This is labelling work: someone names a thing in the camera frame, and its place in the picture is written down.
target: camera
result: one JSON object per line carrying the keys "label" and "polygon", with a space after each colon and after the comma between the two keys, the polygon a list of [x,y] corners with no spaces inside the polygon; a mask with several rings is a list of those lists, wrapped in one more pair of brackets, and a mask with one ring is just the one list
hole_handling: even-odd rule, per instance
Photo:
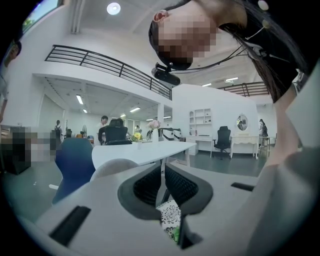
{"label": "camera", "polygon": [[152,75],[161,81],[167,82],[171,85],[178,86],[180,85],[180,78],[170,74],[171,68],[160,65],[159,63],[155,64],[155,67],[152,69]]}

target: mesh chair back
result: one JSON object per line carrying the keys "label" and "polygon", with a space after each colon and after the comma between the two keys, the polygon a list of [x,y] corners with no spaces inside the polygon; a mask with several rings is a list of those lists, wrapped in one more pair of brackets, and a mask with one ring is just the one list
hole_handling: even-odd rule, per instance
{"label": "mesh chair back", "polygon": [[231,134],[231,130],[228,129],[227,126],[221,126],[220,129],[218,130],[218,142],[217,145],[229,145],[229,139],[230,139],[230,134]]}

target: flower vase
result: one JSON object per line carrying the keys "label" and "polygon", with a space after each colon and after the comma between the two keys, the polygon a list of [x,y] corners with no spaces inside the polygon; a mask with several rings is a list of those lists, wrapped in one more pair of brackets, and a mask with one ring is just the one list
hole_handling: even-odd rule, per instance
{"label": "flower vase", "polygon": [[152,142],[153,142],[153,143],[158,143],[158,142],[159,142],[158,129],[153,129],[153,132],[152,132]]}

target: wall shelf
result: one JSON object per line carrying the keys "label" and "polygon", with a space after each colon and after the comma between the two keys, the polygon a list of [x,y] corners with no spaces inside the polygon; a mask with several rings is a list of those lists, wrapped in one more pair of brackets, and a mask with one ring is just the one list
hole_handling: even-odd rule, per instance
{"label": "wall shelf", "polygon": [[189,132],[192,136],[196,134],[212,136],[212,114],[210,108],[195,109],[189,112]]}

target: gray floor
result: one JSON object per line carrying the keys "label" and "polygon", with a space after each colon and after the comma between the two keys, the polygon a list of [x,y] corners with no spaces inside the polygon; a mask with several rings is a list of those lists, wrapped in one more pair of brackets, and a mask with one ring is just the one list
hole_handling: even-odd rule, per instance
{"label": "gray floor", "polygon": [[[179,153],[173,158],[184,160],[185,154]],[[208,171],[257,177],[267,158],[261,154],[258,160],[252,155],[234,154],[232,159],[219,153],[210,158],[209,152],[199,152],[190,156],[191,167]],[[7,199],[16,212],[32,222],[51,207],[56,190],[49,185],[60,184],[61,173],[54,162],[36,162],[19,175],[5,173],[2,179]]]}

